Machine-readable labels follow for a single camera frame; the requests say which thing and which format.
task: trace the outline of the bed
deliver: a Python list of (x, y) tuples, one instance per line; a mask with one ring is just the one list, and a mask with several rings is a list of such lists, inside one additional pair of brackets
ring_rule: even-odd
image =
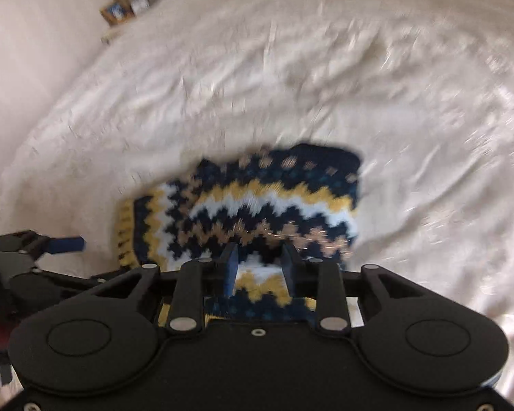
[(118, 204), (261, 145), (363, 157), (349, 262), (493, 318), (514, 403), (514, 1), (162, 0), (43, 116), (0, 178), (0, 233), (80, 234), (116, 267)]

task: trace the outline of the white bed sheet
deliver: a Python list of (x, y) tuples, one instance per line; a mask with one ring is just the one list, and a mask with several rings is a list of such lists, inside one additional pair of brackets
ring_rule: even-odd
[(118, 201), (202, 156), (300, 140), (363, 156), (352, 269), (374, 262), (487, 314), (514, 402), (514, 3), (163, 0), (27, 137), (0, 233), (81, 234), (110, 270)]

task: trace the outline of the silver screw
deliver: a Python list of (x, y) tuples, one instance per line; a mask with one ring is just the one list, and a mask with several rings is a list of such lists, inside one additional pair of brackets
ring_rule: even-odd
[(42, 411), (36, 403), (27, 403), (23, 407), (23, 411)]
[(266, 331), (264, 329), (253, 329), (252, 336), (253, 337), (263, 337), (266, 335)]
[(196, 320), (190, 317), (174, 318), (169, 322), (169, 327), (177, 332), (188, 332), (196, 328)]
[(326, 331), (341, 332), (348, 326), (348, 322), (340, 317), (326, 317), (320, 321), (320, 327)]

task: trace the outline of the knit fabric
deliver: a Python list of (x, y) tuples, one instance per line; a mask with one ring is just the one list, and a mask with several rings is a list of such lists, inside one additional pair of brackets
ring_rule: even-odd
[(311, 320), (312, 302), (289, 297), (274, 262), (287, 240), (303, 258), (341, 264), (349, 258), (359, 165), (349, 151), (310, 144), (221, 165), (204, 159), (195, 171), (121, 206), (118, 260), (178, 270), (191, 259), (217, 258), (228, 242), (237, 242), (236, 293), (208, 300), (206, 312), (237, 320)]

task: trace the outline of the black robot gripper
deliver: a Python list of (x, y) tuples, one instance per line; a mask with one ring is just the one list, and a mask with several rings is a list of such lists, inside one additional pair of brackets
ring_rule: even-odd
[(313, 322), (206, 325), (204, 298), (233, 292), (236, 244), (86, 283), (12, 333), (25, 390), (4, 410), (514, 411), (493, 390), (508, 344), (489, 318), (374, 264), (344, 272), (291, 244), (281, 260), (290, 295), (316, 299)]

